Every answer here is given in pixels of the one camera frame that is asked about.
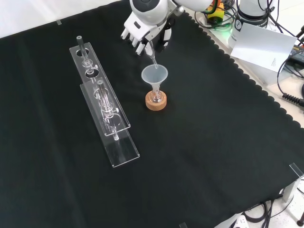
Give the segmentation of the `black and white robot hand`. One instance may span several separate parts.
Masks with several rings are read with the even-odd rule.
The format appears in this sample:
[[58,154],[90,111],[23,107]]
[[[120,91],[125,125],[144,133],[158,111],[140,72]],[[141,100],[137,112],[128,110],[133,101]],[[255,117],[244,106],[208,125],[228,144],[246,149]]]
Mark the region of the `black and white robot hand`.
[[132,12],[124,23],[122,39],[128,38],[137,55],[144,51],[150,55],[153,50],[161,52],[171,38],[172,24],[165,20],[161,25],[146,25]]

